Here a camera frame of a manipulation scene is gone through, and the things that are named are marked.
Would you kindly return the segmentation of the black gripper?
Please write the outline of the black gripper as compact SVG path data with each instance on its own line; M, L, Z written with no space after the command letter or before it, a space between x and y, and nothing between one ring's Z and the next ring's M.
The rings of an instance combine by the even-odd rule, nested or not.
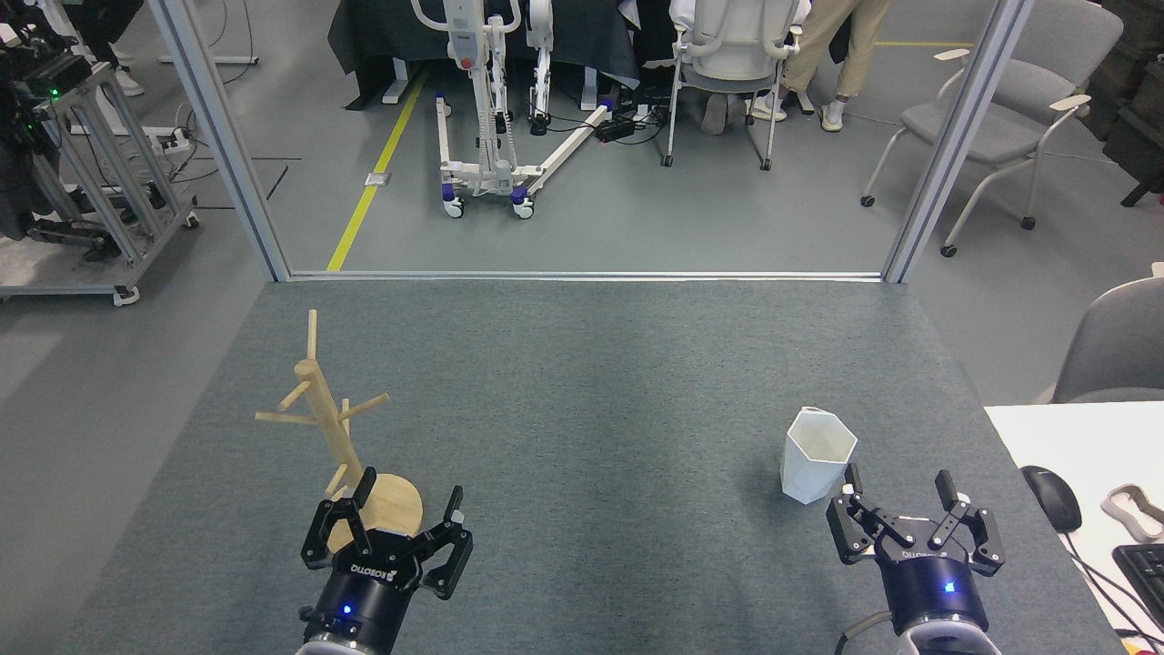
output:
M375 482L376 470L365 467L350 497L321 500L317 505L301 548L305 565L325 567L328 551L336 551L327 542L341 519L348 524L355 543L338 551L315 606L303 608L304 654L390 654L418 588L419 563L445 547L452 548L446 562L430 569L420 581L420 586L440 600L449 600L471 556L473 534L463 527L460 510L462 486L453 487L439 525L416 537L413 555L409 537L391 532L370 532L367 537L360 510L365 506Z
M826 520L838 555L856 564L874 543L881 569L890 626L899 638L920 622L952 620L988 631L988 620L971 571L993 577L1006 563L995 515L954 486L947 469L935 487L947 515L932 519L889 517L864 494L856 463L844 471L842 492L828 503ZM973 550L952 537L966 526Z

